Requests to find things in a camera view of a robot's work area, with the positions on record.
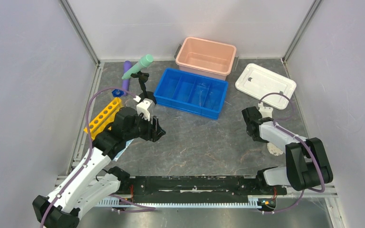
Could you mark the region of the white round disc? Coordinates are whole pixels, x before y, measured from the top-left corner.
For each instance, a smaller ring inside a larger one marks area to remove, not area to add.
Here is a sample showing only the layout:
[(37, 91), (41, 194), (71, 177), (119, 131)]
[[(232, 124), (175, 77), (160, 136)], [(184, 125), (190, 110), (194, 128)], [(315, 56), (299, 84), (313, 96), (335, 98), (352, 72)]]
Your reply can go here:
[(267, 143), (267, 150), (270, 154), (274, 156), (281, 156), (284, 154), (284, 152), (280, 148), (278, 148), (272, 143)]

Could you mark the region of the yellow test tube rack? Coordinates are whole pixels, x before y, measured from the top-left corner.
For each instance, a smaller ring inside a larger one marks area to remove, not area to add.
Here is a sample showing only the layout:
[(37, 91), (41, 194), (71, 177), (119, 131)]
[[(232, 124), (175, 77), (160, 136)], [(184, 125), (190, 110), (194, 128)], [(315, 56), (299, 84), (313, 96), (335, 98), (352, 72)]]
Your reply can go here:
[(92, 121), (89, 122), (91, 139), (101, 133), (105, 127), (112, 123), (115, 114), (123, 107), (123, 102), (119, 97), (114, 98)]

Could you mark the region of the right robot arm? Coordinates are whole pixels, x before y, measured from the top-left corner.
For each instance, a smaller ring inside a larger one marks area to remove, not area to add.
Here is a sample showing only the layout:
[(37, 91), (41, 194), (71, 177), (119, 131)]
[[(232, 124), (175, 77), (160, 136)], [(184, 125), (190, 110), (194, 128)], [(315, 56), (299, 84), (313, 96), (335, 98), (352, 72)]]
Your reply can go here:
[(283, 128), (271, 117), (263, 117), (254, 106), (242, 110), (246, 132), (255, 142), (271, 143), (284, 152), (286, 165), (257, 172), (255, 186), (267, 194), (275, 186), (290, 186), (296, 191), (324, 192), (334, 175), (319, 138), (306, 138)]

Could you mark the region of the blue face mask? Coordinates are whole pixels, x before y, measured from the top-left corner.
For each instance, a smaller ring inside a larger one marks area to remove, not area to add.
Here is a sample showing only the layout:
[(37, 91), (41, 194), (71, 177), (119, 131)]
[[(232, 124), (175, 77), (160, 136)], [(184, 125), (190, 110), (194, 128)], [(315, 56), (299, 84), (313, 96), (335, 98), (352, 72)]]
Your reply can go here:
[(133, 139), (129, 140), (126, 142), (125, 144), (125, 148), (122, 149), (114, 158), (113, 158), (113, 161), (117, 161), (121, 156), (122, 154), (125, 152), (125, 150), (129, 147), (129, 145), (133, 142)]

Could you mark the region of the blue funnel with stem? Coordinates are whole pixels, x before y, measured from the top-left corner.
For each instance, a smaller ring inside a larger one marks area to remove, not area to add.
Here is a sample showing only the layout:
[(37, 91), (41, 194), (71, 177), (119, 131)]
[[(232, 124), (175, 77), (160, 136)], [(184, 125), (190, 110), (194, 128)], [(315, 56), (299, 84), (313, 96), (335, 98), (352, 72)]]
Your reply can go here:
[(120, 89), (114, 89), (112, 91), (113, 97), (122, 97), (122, 96), (124, 96), (124, 94), (125, 94), (124, 91), (120, 90)]

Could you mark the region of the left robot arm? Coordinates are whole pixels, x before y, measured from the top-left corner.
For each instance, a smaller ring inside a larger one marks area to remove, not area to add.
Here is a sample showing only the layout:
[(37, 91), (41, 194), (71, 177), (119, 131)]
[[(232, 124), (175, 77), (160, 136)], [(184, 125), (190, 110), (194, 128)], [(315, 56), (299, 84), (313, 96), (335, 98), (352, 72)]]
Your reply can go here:
[(123, 107), (92, 142), (92, 148), (66, 179), (46, 197), (38, 195), (32, 202), (40, 227), (76, 228), (95, 205), (108, 195), (126, 193), (129, 175), (118, 167), (109, 170), (100, 181), (89, 186), (93, 178), (135, 138), (155, 142), (165, 135), (158, 118), (148, 111)]

